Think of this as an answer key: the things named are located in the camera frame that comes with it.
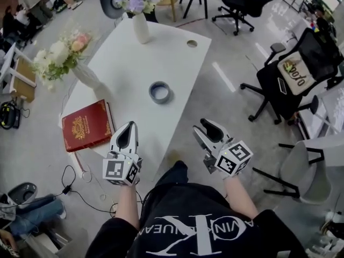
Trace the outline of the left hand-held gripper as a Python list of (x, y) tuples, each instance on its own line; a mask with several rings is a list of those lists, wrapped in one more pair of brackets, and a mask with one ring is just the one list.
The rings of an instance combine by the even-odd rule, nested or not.
[(136, 154), (137, 148), (138, 127), (134, 121), (129, 121), (111, 137), (110, 150), (113, 152), (109, 152), (108, 158), (103, 160), (103, 179), (113, 185), (134, 185), (139, 180), (142, 164), (142, 158)]

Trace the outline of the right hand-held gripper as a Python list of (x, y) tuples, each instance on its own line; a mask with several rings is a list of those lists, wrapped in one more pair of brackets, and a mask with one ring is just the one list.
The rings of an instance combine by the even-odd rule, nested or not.
[[(221, 148), (231, 141), (231, 136), (226, 128), (215, 121), (202, 118), (200, 123), (203, 129), (194, 125), (193, 135), (202, 149), (213, 152), (215, 148)], [(223, 147), (217, 157), (207, 154), (204, 164), (210, 173), (218, 170), (233, 177), (248, 165), (252, 157), (253, 152), (248, 146), (243, 141), (238, 141), (228, 147)]]

